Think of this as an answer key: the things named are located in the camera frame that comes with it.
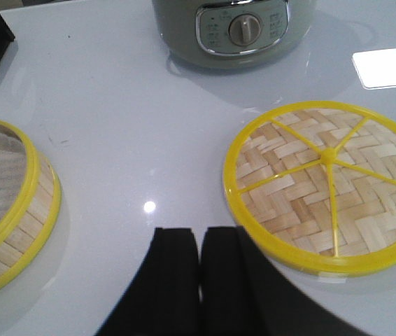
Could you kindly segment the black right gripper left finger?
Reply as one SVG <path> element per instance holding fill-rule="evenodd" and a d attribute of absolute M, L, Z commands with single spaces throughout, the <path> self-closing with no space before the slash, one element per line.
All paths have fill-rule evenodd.
<path fill-rule="evenodd" d="M 190 228 L 156 228 L 148 252 L 98 335 L 198 335 L 199 259 Z"/>

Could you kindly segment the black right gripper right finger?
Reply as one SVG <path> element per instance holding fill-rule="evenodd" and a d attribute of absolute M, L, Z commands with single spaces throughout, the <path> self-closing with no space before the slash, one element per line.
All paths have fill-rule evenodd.
<path fill-rule="evenodd" d="M 201 248 L 205 335 L 363 335 L 296 289 L 242 227 L 210 227 Z"/>

